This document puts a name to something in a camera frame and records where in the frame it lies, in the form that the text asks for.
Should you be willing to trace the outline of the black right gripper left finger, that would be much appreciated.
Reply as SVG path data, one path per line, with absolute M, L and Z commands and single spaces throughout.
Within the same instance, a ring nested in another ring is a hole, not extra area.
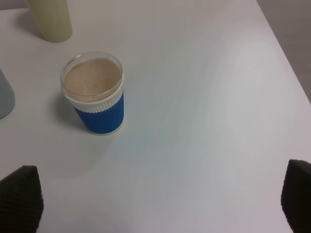
M 44 210 L 36 166 L 22 166 L 0 181 L 0 231 L 35 233 Z

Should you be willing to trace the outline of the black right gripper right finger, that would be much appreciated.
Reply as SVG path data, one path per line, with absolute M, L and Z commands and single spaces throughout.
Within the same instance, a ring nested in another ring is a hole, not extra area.
M 303 160 L 288 162 L 281 192 L 281 207 L 294 233 L 311 231 L 311 164 Z

